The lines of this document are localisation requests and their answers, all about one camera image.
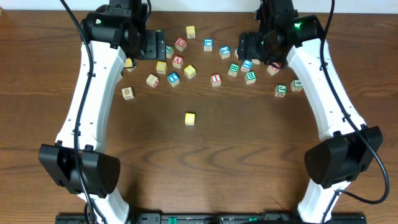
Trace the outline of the yellow O block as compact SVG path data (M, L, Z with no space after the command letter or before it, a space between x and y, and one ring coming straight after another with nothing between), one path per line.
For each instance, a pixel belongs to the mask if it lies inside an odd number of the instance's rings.
M166 74L167 71L167 63L158 61L156 65L157 73L159 74Z

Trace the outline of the yellow C block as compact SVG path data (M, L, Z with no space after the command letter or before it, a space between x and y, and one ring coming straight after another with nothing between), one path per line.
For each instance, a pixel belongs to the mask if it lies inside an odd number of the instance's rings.
M186 125L194 125L195 124L195 113L186 113L185 114L185 124Z

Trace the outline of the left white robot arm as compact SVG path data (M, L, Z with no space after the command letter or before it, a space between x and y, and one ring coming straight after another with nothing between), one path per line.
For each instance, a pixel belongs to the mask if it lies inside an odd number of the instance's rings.
M111 0L81 21L81 65L66 120L55 143L43 144L39 161L53 181L85 201L70 223L134 223L117 184L121 163L106 154L113 95L127 59L163 60L165 33L148 30L150 2Z

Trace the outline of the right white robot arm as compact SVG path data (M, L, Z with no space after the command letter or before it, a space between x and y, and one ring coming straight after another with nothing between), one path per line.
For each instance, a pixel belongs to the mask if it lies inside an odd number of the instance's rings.
M368 127L355 110L328 50L328 28L317 16L299 16L291 0L262 1L257 32L239 37L238 58L291 68L313 111L320 142L304 156L310 181L293 212L267 212L261 223L365 223L362 215L335 215L333 208L347 186L379 161L379 127Z

